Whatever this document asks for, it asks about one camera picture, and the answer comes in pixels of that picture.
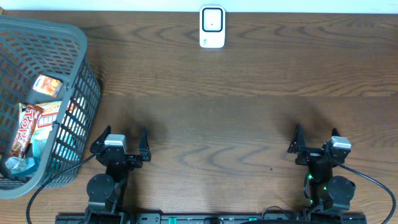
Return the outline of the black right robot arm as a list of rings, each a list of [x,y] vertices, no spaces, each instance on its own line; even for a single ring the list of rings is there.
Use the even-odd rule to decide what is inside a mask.
[[[304,211],[304,219],[314,220],[312,215],[337,219],[350,209],[356,186],[346,177],[334,175],[333,168],[344,163],[351,148],[348,138],[341,136],[336,128],[322,147],[308,147],[301,125],[296,125],[287,152],[297,156],[297,165],[308,167],[303,191],[310,199],[310,208]]]

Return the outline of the blue mouthwash bottle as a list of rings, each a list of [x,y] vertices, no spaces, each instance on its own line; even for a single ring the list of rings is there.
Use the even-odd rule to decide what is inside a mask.
[[[11,174],[18,176],[28,176],[34,174],[39,168],[40,161],[35,157],[10,157],[5,165]]]

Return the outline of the small orange snack box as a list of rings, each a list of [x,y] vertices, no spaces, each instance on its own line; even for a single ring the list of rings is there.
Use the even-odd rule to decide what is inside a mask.
[[[32,89],[38,93],[56,98],[62,89],[63,83],[46,75],[39,75],[33,84]]]

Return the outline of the light blue snack packet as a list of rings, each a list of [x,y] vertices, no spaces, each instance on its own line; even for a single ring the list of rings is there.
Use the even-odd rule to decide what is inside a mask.
[[[52,131],[51,126],[36,129],[30,139],[32,144],[32,155],[35,158],[40,159],[45,149],[47,139],[50,132]]]

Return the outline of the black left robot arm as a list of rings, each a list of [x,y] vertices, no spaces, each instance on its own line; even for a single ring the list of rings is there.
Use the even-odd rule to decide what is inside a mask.
[[[147,131],[141,134],[138,150],[139,154],[128,154],[125,135],[112,134],[110,126],[92,143],[90,152],[106,171],[92,177],[87,184],[89,200],[83,223],[136,222],[132,212],[122,208],[122,204],[130,172],[151,160]]]

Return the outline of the beige snack bag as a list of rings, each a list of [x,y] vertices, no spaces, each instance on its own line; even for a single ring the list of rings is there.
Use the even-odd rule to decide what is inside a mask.
[[[49,132],[51,132],[52,130],[52,123],[56,121],[56,118],[58,116],[61,104],[62,101],[53,101],[37,104],[38,107],[43,109],[43,113],[41,114],[34,129],[34,133],[30,140],[31,144],[47,140]]]

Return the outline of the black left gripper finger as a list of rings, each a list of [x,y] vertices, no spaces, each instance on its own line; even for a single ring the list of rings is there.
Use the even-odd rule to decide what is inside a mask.
[[[111,126],[108,125],[105,130],[101,133],[101,135],[91,144],[90,152],[91,153],[101,153],[105,148],[105,140],[108,135],[111,134]]]
[[[150,149],[149,149],[149,143],[147,141],[147,130],[143,129],[141,138],[139,141],[139,146],[138,150],[140,152],[140,155],[142,156],[149,156],[150,155]]]

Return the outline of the red Top chocolate bar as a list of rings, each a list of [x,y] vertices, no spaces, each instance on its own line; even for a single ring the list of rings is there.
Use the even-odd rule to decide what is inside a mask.
[[[11,157],[25,158],[30,139],[42,113],[43,109],[37,105],[19,104],[18,129],[9,154]]]

